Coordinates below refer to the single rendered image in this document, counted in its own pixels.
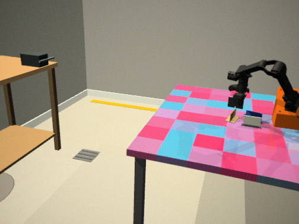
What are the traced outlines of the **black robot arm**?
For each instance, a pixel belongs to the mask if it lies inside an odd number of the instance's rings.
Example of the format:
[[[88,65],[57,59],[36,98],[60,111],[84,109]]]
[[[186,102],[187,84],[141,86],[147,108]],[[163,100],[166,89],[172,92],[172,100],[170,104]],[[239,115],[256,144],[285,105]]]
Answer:
[[[268,71],[266,65],[274,65],[271,71]],[[293,90],[291,83],[286,75],[287,66],[284,62],[278,60],[261,60],[260,62],[251,65],[240,65],[236,72],[229,71],[227,79],[231,81],[238,81],[240,84],[248,84],[249,77],[252,77],[250,73],[256,71],[264,71],[265,74],[276,78],[284,92],[282,99],[285,101],[285,110],[296,112],[299,108],[299,93]]]

